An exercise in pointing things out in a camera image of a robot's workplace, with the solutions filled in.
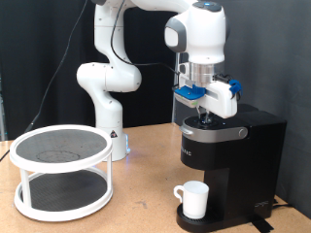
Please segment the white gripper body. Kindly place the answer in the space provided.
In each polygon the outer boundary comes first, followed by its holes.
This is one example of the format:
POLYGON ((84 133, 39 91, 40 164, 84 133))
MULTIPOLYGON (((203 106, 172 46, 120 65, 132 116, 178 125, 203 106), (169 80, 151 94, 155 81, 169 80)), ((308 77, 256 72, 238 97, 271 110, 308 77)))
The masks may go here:
POLYGON ((228 83, 208 83, 205 95, 199 99, 199 106, 222 118, 235 116, 237 101, 229 89, 228 83))

